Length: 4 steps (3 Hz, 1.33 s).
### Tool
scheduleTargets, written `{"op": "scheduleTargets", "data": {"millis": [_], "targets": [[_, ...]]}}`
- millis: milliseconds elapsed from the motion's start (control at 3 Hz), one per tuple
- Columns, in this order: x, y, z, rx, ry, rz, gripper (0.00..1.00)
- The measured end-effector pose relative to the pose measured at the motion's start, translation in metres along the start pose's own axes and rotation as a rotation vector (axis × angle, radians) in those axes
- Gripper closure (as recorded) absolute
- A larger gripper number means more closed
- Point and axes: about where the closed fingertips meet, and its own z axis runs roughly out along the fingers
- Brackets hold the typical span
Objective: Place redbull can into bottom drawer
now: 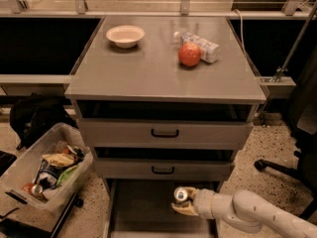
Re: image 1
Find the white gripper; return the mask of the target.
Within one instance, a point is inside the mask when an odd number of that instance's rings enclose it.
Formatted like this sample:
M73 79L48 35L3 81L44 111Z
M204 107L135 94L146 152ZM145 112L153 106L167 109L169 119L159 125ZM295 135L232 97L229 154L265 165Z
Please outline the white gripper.
M172 209L179 214L187 216L199 215L205 219L214 219L212 212L212 202L215 196L215 192L209 189L198 189L195 187L187 187L186 192L191 201L185 201L182 203L173 203Z

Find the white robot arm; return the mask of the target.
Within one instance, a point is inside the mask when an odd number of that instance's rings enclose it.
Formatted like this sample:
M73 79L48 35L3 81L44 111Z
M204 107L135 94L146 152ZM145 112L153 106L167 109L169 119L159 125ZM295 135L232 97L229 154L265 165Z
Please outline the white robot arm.
M178 187L171 205L177 213L223 220L246 233L266 226L282 238L317 238L317 226L271 204L256 193L240 189L233 195L211 189Z

